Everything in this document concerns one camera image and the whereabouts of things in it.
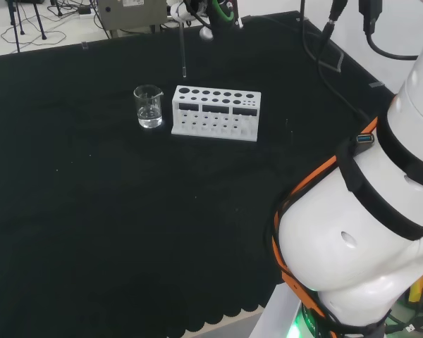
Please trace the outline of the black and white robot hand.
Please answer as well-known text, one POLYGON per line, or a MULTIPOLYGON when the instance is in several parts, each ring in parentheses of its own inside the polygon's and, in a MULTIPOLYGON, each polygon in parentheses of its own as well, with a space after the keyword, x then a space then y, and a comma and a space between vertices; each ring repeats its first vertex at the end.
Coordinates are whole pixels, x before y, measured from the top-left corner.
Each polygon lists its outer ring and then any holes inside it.
POLYGON ((170 16, 180 25, 197 21, 206 42, 240 27, 238 2, 234 0, 167 1, 170 16))

